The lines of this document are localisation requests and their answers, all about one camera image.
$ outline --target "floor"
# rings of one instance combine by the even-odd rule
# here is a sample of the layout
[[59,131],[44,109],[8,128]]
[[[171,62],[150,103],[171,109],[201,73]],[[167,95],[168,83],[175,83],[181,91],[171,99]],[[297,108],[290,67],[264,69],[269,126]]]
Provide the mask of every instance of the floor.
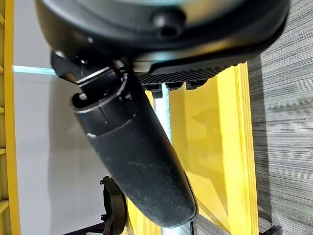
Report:
[[292,0],[282,37],[249,62],[259,216],[284,235],[313,234],[312,31],[313,1]]

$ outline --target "yellow panel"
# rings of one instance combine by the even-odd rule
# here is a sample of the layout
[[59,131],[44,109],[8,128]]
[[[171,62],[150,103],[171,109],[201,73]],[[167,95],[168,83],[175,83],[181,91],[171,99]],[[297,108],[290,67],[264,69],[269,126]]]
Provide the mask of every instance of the yellow panel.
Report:
[[140,210],[127,199],[129,226],[132,235],[161,235],[162,228],[151,222]]
[[247,65],[169,98],[172,143],[200,213],[233,235],[258,235]]

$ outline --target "metal bar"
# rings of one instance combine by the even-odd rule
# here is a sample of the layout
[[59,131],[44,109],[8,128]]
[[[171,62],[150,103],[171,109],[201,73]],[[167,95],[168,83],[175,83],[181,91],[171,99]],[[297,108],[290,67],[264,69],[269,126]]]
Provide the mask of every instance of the metal bar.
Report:
[[0,201],[0,214],[4,212],[5,209],[9,207],[9,201],[8,200],[3,200]]
[[12,235],[20,235],[20,213],[17,185],[17,167],[15,150],[14,124],[14,84],[13,84],[13,19],[14,1],[5,1],[4,27],[4,103],[5,103],[5,140],[6,162],[10,208],[10,224]]

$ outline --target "yellow trim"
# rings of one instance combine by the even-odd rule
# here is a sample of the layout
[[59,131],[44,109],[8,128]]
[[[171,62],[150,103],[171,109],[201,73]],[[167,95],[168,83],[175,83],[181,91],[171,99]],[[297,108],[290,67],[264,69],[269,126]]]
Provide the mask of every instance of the yellow trim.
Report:
[[0,214],[4,212],[5,209],[9,207],[9,201],[8,200],[3,200],[0,201]]
[[20,235],[19,199],[17,186],[15,125],[14,125],[14,85],[13,85],[13,0],[5,1],[4,27],[4,103],[7,179],[12,235]]
[[172,143],[200,214],[232,235],[258,235],[247,64],[169,98]]

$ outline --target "yellow frame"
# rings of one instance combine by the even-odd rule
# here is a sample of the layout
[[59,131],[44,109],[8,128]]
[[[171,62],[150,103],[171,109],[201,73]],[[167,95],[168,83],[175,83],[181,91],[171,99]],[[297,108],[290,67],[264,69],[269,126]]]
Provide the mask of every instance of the yellow frame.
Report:
[[1,183],[2,200],[0,202],[0,233],[20,235],[20,217],[18,203],[16,150],[15,150],[15,125],[14,125],[14,84],[13,84],[13,0],[1,1],[4,16],[0,16],[0,27],[4,27],[4,64],[0,73],[4,74],[1,87],[4,91],[4,107],[0,108],[0,115],[4,115],[5,137],[1,136]]

